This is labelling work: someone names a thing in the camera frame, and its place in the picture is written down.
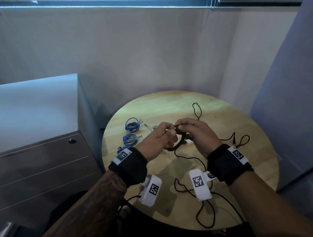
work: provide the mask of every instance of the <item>metal screw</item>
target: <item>metal screw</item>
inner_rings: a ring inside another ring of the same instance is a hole
[[[71,138],[71,139],[69,140],[69,144],[75,144],[76,142],[77,142],[77,140],[74,139],[74,138]]]
[[[210,172],[208,172],[208,177],[209,177],[210,179],[212,179],[212,178],[214,178],[214,175],[211,174]]]

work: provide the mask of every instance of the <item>gray cabinet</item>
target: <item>gray cabinet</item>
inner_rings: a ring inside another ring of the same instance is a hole
[[[36,227],[90,189],[101,141],[77,74],[0,85],[0,221]]]

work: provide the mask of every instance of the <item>tattoo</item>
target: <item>tattoo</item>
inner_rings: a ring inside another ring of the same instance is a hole
[[[108,170],[43,237],[104,236],[126,191],[122,179]]]

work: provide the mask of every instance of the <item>right hand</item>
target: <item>right hand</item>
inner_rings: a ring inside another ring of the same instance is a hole
[[[182,132],[190,133],[186,139],[192,140],[205,158],[223,144],[206,122],[185,118],[179,119],[175,125],[179,125],[178,129]]]

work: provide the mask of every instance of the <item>wooden table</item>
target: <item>wooden table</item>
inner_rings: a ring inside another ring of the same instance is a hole
[[[102,155],[105,168],[116,156],[119,146],[123,146],[122,137],[128,133],[125,122],[131,117],[142,119],[149,125],[158,125],[163,121],[175,123],[180,118],[195,118],[192,104],[197,102],[202,109],[201,121],[205,121],[220,139],[228,139],[236,132],[236,142],[239,144],[245,134],[250,136],[250,141],[239,147],[253,166],[255,172],[274,190],[277,188],[279,169],[276,153],[273,146],[261,128],[241,111],[230,104],[212,96],[188,91],[162,91],[144,95],[124,105],[108,123],[102,140]],[[141,124],[136,133],[146,137],[150,130]],[[232,145],[232,139],[226,141]],[[194,144],[182,145],[177,149],[178,155],[198,157],[206,164],[205,158],[197,151]],[[196,159],[177,158],[174,152],[163,151],[159,157],[147,165],[148,174],[154,174],[162,179],[162,186],[155,204],[147,207],[136,199],[130,202],[143,213],[163,223],[193,230],[205,230],[196,221],[196,214],[201,207],[201,202],[189,193],[178,193],[174,189],[174,179],[185,184],[189,189],[192,183],[188,171],[195,168],[203,169],[203,165]],[[139,194],[140,185],[131,186],[125,198]],[[226,197],[240,212],[243,213],[234,197],[231,195],[224,182],[215,180],[212,191]],[[215,226],[212,229],[224,229],[241,223],[240,218],[232,207],[221,197],[213,195],[209,200],[216,211]],[[199,215],[200,221],[208,226],[213,220],[213,211],[208,203]]]

